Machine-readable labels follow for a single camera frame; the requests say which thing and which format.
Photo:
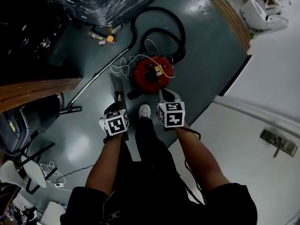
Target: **metal pole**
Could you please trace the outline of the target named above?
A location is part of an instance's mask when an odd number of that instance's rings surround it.
[[[72,99],[72,101],[68,104],[67,108],[71,108],[73,103],[83,94],[83,92],[90,86],[93,81],[95,81],[109,66],[114,63],[117,59],[119,59],[121,56],[123,56],[125,53],[127,53],[129,49],[125,49],[123,52],[121,52],[117,57],[115,57],[110,63],[108,63],[104,68],[102,68],[99,72],[97,72],[93,78],[79,91],[79,93]]]

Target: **black vacuum hose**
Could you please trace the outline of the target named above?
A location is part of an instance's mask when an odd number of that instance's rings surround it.
[[[131,31],[132,31],[133,37],[132,37],[132,41],[131,41],[131,44],[129,45],[128,49],[133,48],[133,46],[135,45],[135,43],[137,41],[137,30],[136,30],[136,27],[135,27],[136,19],[142,13],[145,13],[145,12],[148,12],[148,11],[161,11],[161,12],[167,13],[169,16],[171,16],[175,20],[175,22],[177,23],[177,25],[179,27],[180,34],[181,34],[181,39],[179,40],[174,34],[170,33],[169,31],[167,31],[165,29],[152,28],[152,29],[148,30],[147,32],[145,32],[145,34],[142,36],[141,51],[143,53],[147,52],[147,49],[146,49],[146,46],[145,46],[145,40],[147,39],[147,36],[149,34],[153,33],[153,32],[160,32],[160,33],[168,35],[176,43],[178,43],[179,48],[172,55],[172,57],[173,57],[173,64],[179,62],[180,60],[182,60],[185,57],[185,54],[186,54],[186,50],[185,50],[186,33],[185,33],[185,30],[184,30],[184,27],[183,27],[183,24],[182,24],[181,20],[174,13],[172,13],[169,10],[164,9],[162,7],[147,7],[131,20]]]

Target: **vacuum wand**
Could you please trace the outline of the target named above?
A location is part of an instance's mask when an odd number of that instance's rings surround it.
[[[82,107],[73,107],[73,103],[83,94],[83,92],[106,70],[109,68],[111,64],[113,64],[116,60],[122,57],[125,53],[127,53],[129,49],[125,49],[118,56],[116,56],[110,63],[108,63],[104,68],[102,68],[99,72],[95,73],[93,78],[77,93],[77,95],[71,100],[66,109],[60,110],[59,115],[67,114],[67,113],[75,113],[82,111]]]

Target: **shoe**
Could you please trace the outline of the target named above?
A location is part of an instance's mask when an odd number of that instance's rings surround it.
[[[106,132],[105,121],[104,121],[103,118],[101,118],[101,119],[99,120],[99,124],[100,124],[100,127],[102,128],[102,130]]]
[[[151,116],[151,109],[150,109],[150,107],[147,104],[143,104],[140,107],[139,115],[140,115],[140,118],[141,117],[150,118],[150,116]]]

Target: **white appliance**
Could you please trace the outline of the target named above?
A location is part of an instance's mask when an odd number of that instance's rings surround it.
[[[246,2],[240,11],[251,29],[280,30],[288,27],[289,21],[285,17],[268,15],[255,0]]]
[[[280,14],[282,9],[279,5],[268,5],[268,2],[264,0],[255,0],[261,6],[261,8],[266,12],[267,15]]]

